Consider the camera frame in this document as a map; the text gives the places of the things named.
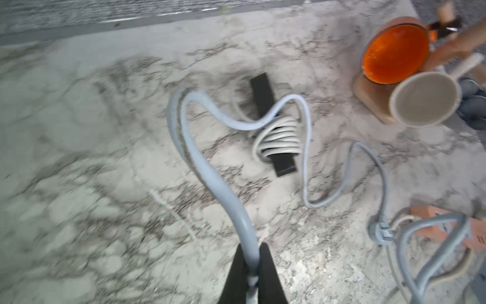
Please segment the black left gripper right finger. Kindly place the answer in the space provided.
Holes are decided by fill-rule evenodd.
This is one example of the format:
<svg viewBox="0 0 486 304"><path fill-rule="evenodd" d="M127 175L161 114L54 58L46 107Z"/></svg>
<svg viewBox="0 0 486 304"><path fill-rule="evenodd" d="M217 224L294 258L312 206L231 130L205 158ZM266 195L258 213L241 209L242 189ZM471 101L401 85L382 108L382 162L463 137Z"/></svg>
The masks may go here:
<svg viewBox="0 0 486 304"><path fill-rule="evenodd" d="M262 243L259 247L259 254L258 303L288 304L270 248L266 243Z"/></svg>

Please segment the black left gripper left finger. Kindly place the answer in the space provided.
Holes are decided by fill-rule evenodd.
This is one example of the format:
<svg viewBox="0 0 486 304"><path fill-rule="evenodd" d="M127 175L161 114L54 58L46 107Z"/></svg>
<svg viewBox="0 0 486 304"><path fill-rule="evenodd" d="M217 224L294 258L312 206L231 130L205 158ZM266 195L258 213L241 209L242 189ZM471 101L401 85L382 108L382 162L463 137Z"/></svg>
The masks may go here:
<svg viewBox="0 0 486 304"><path fill-rule="evenodd" d="M245 304L248 290L248 266L239 244L217 304Z"/></svg>

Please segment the pink power strip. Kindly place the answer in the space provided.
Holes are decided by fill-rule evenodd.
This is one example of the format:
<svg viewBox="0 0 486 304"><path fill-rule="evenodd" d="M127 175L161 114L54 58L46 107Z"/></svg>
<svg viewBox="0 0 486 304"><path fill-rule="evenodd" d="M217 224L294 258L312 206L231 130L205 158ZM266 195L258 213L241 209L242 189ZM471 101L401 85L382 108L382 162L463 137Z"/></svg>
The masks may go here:
<svg viewBox="0 0 486 304"><path fill-rule="evenodd" d="M410 210L411 215L415 215L422 220L434 218L448 213L448 210L431 205L413 206ZM445 241L449 234L454 230L455 226L456 222L447 222L423 228L416 233L420 236L434 239L436 241ZM485 221L474 219L472 217L470 218L470 228L462 240L462 245L465 248L472 250L485 249Z"/></svg>

